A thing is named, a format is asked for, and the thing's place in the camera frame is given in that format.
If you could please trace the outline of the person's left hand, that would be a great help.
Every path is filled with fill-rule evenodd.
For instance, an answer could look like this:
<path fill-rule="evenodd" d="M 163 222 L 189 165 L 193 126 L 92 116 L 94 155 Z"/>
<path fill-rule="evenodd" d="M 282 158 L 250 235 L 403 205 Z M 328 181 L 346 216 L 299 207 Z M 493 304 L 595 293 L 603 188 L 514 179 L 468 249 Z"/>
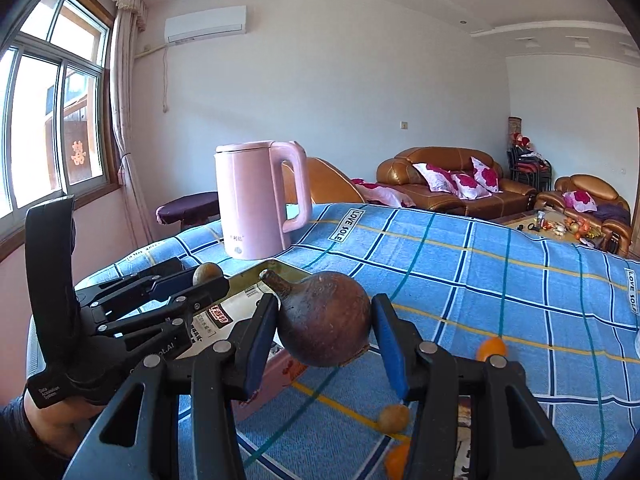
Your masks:
<path fill-rule="evenodd" d="M 38 408 L 29 391 L 23 396 L 26 417 L 39 440 L 65 457 L 72 457 L 85 437 L 90 422 L 104 410 L 79 396 L 47 408 Z"/>

